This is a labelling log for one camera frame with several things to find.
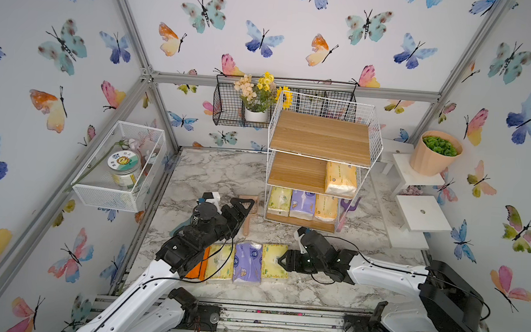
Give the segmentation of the green tissue pack with tissue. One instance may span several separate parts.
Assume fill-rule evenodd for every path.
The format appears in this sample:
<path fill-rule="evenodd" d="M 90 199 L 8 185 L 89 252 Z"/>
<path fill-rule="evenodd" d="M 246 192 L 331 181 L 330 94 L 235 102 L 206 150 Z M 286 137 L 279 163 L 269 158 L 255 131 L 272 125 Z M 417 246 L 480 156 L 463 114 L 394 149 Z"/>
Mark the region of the green tissue pack with tissue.
<path fill-rule="evenodd" d="M 205 278 L 216 280 L 231 280 L 234 274 L 235 252 L 232 244 L 225 245 L 214 244 L 208 249 L 208 258 L 206 259 Z"/>

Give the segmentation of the orange tissue pack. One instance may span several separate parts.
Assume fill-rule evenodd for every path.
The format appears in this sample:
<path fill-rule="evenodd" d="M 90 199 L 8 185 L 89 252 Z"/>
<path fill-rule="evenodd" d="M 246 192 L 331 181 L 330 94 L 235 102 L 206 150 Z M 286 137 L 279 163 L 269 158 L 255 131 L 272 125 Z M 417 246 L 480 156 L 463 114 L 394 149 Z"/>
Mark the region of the orange tissue pack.
<path fill-rule="evenodd" d="M 210 256 L 210 248 L 208 247 L 204 251 L 203 258 L 201 259 L 200 263 L 195 266 L 191 271 L 188 272 L 188 274 L 185 276 L 186 279 L 189 280 L 201 280 L 203 281 L 205 279 L 205 273 L 208 265 L 208 257 Z"/>

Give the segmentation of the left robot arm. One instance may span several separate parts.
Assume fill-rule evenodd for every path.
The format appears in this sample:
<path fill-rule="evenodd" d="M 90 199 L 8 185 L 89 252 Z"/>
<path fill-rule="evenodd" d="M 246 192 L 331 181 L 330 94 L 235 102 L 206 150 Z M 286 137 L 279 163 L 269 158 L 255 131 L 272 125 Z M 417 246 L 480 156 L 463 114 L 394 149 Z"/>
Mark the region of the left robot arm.
<path fill-rule="evenodd" d="M 168 332 L 189 325 L 199 301 L 179 287 L 218 241 L 234 242 L 256 202 L 232 198 L 219 205 L 218 194 L 204 193 L 189 224 L 163 244 L 155 259 L 108 308 L 76 332 Z"/>

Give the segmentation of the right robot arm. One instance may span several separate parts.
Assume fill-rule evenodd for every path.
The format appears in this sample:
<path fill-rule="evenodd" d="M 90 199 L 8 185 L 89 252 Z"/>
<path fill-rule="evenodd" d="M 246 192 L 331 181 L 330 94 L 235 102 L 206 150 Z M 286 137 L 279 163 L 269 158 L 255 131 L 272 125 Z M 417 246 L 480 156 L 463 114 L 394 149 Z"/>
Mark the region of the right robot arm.
<path fill-rule="evenodd" d="M 405 303 L 380 302 L 368 327 L 386 332 L 478 332 L 484 299 L 448 264 L 381 261 L 365 256 L 357 246 L 336 249 L 328 236 L 309 228 L 298 229 L 295 239 L 299 248 L 278 259 L 287 272 L 324 273 L 336 283 L 373 286 L 407 297 Z"/>

